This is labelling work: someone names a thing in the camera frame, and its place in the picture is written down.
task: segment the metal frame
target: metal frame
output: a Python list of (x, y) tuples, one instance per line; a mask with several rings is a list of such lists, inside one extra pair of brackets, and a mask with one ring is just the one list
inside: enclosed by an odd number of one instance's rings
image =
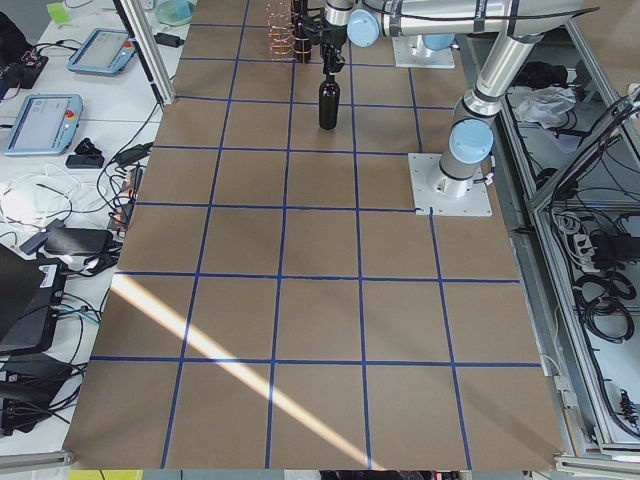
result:
[(0, 456), (0, 474), (30, 472), (71, 465), (73, 454), (68, 450), (51, 453)]
[[(594, 86), (599, 90), (605, 106), (611, 105), (619, 98), (617, 92), (611, 87), (576, 23), (568, 22), (566, 29), (593, 79)], [(468, 44), (460, 42), (460, 46), (467, 77), (473, 79), (478, 74), (479, 66), (482, 65), (479, 60), (481, 55), (472, 46), (472, 41)], [(630, 459), (638, 461), (640, 442), (616, 443), (612, 431), (609, 430), (611, 422), (604, 400), (600, 397), (594, 368), (586, 353), (586, 343), (581, 327), (574, 314), (574, 300), (564, 271), (564, 261), (551, 236), (548, 215), (545, 213), (554, 188), (563, 173), (568, 170), (567, 165), (572, 159), (568, 157), (564, 167), (560, 167), (560, 171), (547, 182), (545, 187), (537, 191), (530, 173), (527, 154), (523, 151), (523, 146), (516, 135), (517, 127), (506, 112), (508, 108), (506, 101), (503, 101), (502, 107), (504, 113), (500, 114), (494, 128), (496, 138), (503, 141), (502, 144), (496, 141), (494, 147), (494, 154), (502, 160), (498, 162), (496, 171), (496, 187), (502, 190), (499, 199), (503, 213), (507, 212), (507, 216), (510, 208), (515, 210), (515, 214), (511, 214), (515, 217), (511, 221), (512, 227), (526, 225), (524, 220), (528, 217), (538, 234), (538, 239), (526, 233), (512, 235), (512, 243), (524, 278), (525, 294), (537, 334), (539, 350), (554, 358), (561, 368), (568, 372), (569, 388), (572, 393), (575, 392), (575, 403), (568, 405), (565, 403), (566, 399), (556, 391), (552, 379), (548, 379), (567, 450), (566, 455), (557, 457), (556, 467), (559, 471), (573, 474), (640, 480), (640, 464), (629, 461)], [(631, 122), (627, 122), (627, 126), (622, 128), (629, 150), (640, 151), (638, 132)], [(599, 131), (594, 132), (591, 138), (596, 138), (599, 133)], [(587, 139), (584, 144), (588, 145), (589, 142), (590, 140)], [(640, 166), (640, 159), (636, 158), (636, 161)], [(609, 202), (606, 206), (617, 209), (630, 205)], [(564, 351), (558, 355), (552, 349), (553, 342), (550, 341), (556, 305), (558, 313), (563, 317), (557, 321), (566, 327), (566, 331), (560, 333)], [(595, 439), (588, 436), (588, 432), (592, 430), (595, 431), (597, 437)]]

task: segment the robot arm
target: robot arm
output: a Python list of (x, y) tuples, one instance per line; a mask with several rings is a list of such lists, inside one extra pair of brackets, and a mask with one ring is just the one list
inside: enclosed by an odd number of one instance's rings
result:
[(458, 102), (449, 146), (427, 183), (445, 201), (463, 197), (493, 145), (490, 129), (501, 100), (545, 32), (580, 10), (582, 0), (362, 0), (348, 24), (357, 46), (380, 36), (497, 32), (498, 37), (473, 88)]

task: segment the dark glass bottle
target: dark glass bottle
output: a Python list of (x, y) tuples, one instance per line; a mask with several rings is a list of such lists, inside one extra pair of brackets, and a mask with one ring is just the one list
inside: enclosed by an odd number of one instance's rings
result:
[(333, 77), (320, 84), (320, 127), (333, 130), (338, 123), (340, 86)]

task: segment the white desk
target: white desk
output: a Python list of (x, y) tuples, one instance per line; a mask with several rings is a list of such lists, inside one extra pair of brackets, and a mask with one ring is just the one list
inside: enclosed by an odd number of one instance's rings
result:
[[(72, 18), (69, 25), (58, 27), (51, 22), (38, 43), (55, 43), (62, 39), (83, 42), (97, 27), (124, 29), (120, 17), (113, 10), (94, 7), (92, 13), (86, 12), (82, 16), (74, 13), (74, 15), (75, 18)], [(154, 33), (162, 30), (178, 35), (180, 38), (185, 38), (187, 35), (188, 25), (169, 28), (166, 25), (161, 26), (153, 13), (148, 13), (147, 18)], [(73, 42), (67, 42), (67, 45), (77, 46)], [(160, 45), (158, 48), (169, 76), (174, 75), (182, 47), (172, 48)], [(24, 97), (29, 94), (77, 93), (82, 97), (85, 106), (83, 120), (140, 122), (147, 118), (156, 99), (137, 55), (120, 74), (114, 77), (101, 77), (67, 70), (67, 62), (72, 53), (59, 48), (44, 50), (43, 55), (49, 56), (49, 63), (45, 66), (34, 88), (21, 90), (16, 98), (0, 103), (0, 116), (15, 117)], [(10, 90), (6, 96), (10, 97), (14, 92), (15, 90)], [(161, 113), (157, 112), (152, 120), (159, 121), (160, 118)]]
[[(96, 0), (92, 7), (89, 6), (71, 11), (72, 24), (58, 28), (50, 24), (42, 38), (41, 43), (55, 42), (63, 38), (73, 38), (83, 41), (95, 27), (122, 28), (122, 24), (114, 11), (104, 11), (99, 6), (102, 0)], [(150, 21), (157, 22), (152, 14)], [(171, 33), (185, 38), (188, 26), (172, 29)], [(163, 59), (166, 62), (170, 75), (173, 75), (181, 53), (180, 49), (160, 47)], [(11, 100), (0, 103), (0, 123), (11, 124), (15, 120), (23, 99), (30, 93), (78, 93), (83, 98), (84, 112), (71, 148), (68, 152), (59, 156), (42, 157), (6, 157), (0, 154), (0, 192), (4, 192), (12, 180), (29, 175), (44, 175), (49, 165), (51, 175), (49, 177), (27, 177), (19, 182), (20, 192), (27, 205), (48, 201), (43, 190), (34, 186), (35, 183), (43, 183), (56, 189), (64, 189), (69, 186), (70, 179), (60, 170), (71, 175), (82, 184), (82, 188), (75, 191), (72, 198), (74, 210), (94, 209), (103, 202), (99, 200), (95, 183), (100, 170), (68, 170), (64, 163), (68, 153), (82, 140), (89, 137), (97, 148), (103, 151), (104, 157), (110, 159), (138, 130), (142, 122), (147, 118), (155, 104), (155, 98), (144, 75), (139, 59), (135, 58), (125, 71), (117, 77), (97, 77), (73, 74), (66, 69), (69, 55), (64, 50), (48, 49), (46, 54), (50, 56), (49, 64), (43, 75), (38, 79), (36, 88), (21, 91)], [(145, 127), (141, 134), (133, 142), (146, 143), (153, 141), (156, 136), (162, 112), (158, 109), (152, 121)], [(9, 130), (0, 130), (0, 145), (4, 146), (9, 136)], [(103, 191), (108, 191), (108, 179), (101, 181)], [(60, 201), (59, 206), (66, 208), (68, 204)], [(108, 208), (92, 214), (72, 214), (65, 223), (70, 227), (80, 228), (104, 228), (108, 223)], [(33, 231), (20, 226), (11, 226), (0, 223), (0, 235), (13, 231), (17, 235), (18, 245), (27, 240)], [(4, 245), (13, 244), (13, 235), (0, 239)], [(72, 268), (78, 268), (79, 264), (72, 264)], [(113, 270), (108, 270), (94, 278), (70, 277), (67, 279), (65, 292), (78, 295), (98, 308), (105, 292), (111, 283)], [(80, 305), (72, 299), (71, 305)], [(79, 352), (74, 363), (88, 361), (97, 326), (84, 321), (84, 333)], [(58, 321), (53, 346), (46, 354), (61, 361), (68, 361), (73, 354), (80, 334), (80, 324), (77, 317), (68, 317)], [(78, 379), (67, 382), (59, 392), (57, 398), (65, 398), (78, 385)], [(71, 419), (73, 408), (60, 412), (66, 418)], [(0, 438), (0, 455), (16, 455), (57, 451), (62, 448), (67, 434), (68, 425), (61, 420), (51, 417), (36, 424), (30, 433), (15, 431), (11, 437)]]

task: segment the electronic equipment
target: electronic equipment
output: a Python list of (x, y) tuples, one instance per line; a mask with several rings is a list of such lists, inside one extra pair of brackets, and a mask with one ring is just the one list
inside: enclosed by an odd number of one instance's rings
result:
[(48, 61), (49, 57), (29, 51), (24, 54), (22, 61), (0, 69), (0, 77), (7, 88), (29, 90), (33, 88)]
[(28, 433), (51, 416), (47, 411), (72, 367), (38, 353), (9, 357), (0, 369), (0, 435)]
[(120, 187), (120, 193), (118, 196), (128, 197), (129, 201), (128, 203), (124, 203), (123, 198), (121, 205), (111, 215), (111, 220), (109, 220), (109, 225), (107, 226), (109, 230), (115, 232), (126, 232), (129, 228), (129, 222), (133, 215), (133, 208), (135, 207), (136, 200), (138, 198), (138, 190), (142, 183), (143, 171), (142, 167), (135, 167), (133, 170), (127, 172), (127, 176), (122, 181), (122, 186)]
[(54, 218), (49, 225), (38, 231), (35, 235), (30, 237), (26, 242), (20, 245), (20, 250), (26, 255), (33, 255), (38, 249), (44, 245), (49, 238), (49, 234), (56, 228), (64, 228), (66, 225), (62, 220)]
[(69, 59), (72, 72), (93, 75), (116, 75), (122, 70), (135, 48), (124, 30), (96, 28)]
[(27, 95), (11, 128), (4, 154), (61, 154), (73, 140), (81, 113), (79, 95)]
[[(2, 272), (0, 355), (43, 352), (51, 346), (56, 328), (51, 307), (61, 302), (63, 263), (54, 258), (24, 260), (5, 247), (0, 248), (0, 259), (3, 267), (12, 266)], [(39, 278), (35, 287), (34, 275)]]
[(44, 250), (52, 255), (97, 255), (113, 241), (108, 230), (56, 228), (49, 233)]

